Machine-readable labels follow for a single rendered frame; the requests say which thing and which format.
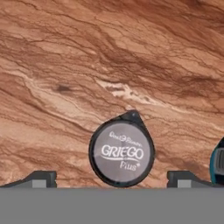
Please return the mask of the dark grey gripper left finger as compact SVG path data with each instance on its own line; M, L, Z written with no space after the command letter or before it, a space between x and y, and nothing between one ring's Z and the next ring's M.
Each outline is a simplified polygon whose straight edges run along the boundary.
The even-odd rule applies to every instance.
M56 171L33 171L27 177L9 184L0 185L0 188L23 187L23 188L56 188Z

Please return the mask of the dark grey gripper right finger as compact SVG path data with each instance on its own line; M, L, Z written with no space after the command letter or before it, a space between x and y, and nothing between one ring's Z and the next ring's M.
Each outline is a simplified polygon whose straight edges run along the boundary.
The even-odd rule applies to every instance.
M190 171L168 171L168 188L203 188L214 187L211 182L201 180Z

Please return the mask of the teal yogurt container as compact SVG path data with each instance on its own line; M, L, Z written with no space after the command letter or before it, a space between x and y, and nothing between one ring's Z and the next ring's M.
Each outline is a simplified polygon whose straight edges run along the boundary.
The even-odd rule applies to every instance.
M212 183L224 186L224 137L212 152L209 171Z

